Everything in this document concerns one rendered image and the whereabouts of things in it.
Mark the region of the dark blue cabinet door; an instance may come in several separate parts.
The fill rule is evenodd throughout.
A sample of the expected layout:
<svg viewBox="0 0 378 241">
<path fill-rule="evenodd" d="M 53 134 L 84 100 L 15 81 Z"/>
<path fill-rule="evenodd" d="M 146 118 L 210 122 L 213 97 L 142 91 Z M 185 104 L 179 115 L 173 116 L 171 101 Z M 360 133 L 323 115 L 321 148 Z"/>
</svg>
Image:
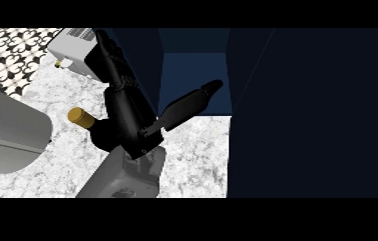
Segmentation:
<svg viewBox="0 0 378 241">
<path fill-rule="evenodd" d="M 230 123 L 232 198 L 378 197 L 378 29 L 272 32 Z"/>
</svg>

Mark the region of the white box appliance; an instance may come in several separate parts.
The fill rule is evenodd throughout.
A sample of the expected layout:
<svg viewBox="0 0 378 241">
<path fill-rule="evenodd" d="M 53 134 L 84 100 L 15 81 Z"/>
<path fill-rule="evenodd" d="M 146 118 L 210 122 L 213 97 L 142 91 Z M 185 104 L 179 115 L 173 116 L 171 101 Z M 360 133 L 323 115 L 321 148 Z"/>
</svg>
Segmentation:
<svg viewBox="0 0 378 241">
<path fill-rule="evenodd" d="M 56 57 L 56 61 L 64 59 L 72 61 L 68 69 L 74 73 L 99 80 L 84 62 L 96 44 L 96 35 L 90 28 L 64 28 L 47 43 L 47 49 Z"/>
</svg>

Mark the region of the dark blue cabinet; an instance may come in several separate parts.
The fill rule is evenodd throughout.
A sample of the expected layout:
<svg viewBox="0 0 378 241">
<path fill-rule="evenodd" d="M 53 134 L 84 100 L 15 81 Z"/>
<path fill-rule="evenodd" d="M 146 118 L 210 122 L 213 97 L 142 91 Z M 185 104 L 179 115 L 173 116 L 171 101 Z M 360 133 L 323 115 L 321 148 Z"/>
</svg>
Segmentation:
<svg viewBox="0 0 378 241">
<path fill-rule="evenodd" d="M 210 81 L 223 86 L 204 114 L 230 115 L 272 37 L 269 28 L 109 28 L 152 109 Z"/>
</svg>

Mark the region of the dark wine bottle gold cap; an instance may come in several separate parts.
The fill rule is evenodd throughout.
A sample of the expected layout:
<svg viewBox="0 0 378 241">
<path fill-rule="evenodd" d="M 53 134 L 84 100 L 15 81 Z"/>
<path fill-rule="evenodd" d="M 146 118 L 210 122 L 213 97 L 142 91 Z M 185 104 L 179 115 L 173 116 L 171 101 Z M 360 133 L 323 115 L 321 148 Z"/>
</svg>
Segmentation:
<svg viewBox="0 0 378 241">
<path fill-rule="evenodd" d="M 120 134 L 112 121 L 109 119 L 96 119 L 80 107 L 74 107 L 70 110 L 68 120 L 89 131 L 95 146 L 111 152 L 120 145 Z"/>
</svg>

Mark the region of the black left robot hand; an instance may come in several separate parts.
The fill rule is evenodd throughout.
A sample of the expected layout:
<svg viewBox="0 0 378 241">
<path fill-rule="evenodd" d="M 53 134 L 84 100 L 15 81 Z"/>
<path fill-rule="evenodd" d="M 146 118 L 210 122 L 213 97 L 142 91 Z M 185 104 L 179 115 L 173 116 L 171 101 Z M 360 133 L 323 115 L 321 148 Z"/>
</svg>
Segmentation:
<svg viewBox="0 0 378 241">
<path fill-rule="evenodd" d="M 161 129 L 171 131 L 205 109 L 211 97 L 223 86 L 213 80 L 165 107 L 163 115 L 155 116 L 152 107 L 139 88 L 133 69 L 123 50 L 105 30 L 98 30 L 96 46 L 84 58 L 90 70 L 109 84 L 105 89 L 105 106 L 115 138 L 133 159 L 140 158 L 164 141 Z"/>
</svg>

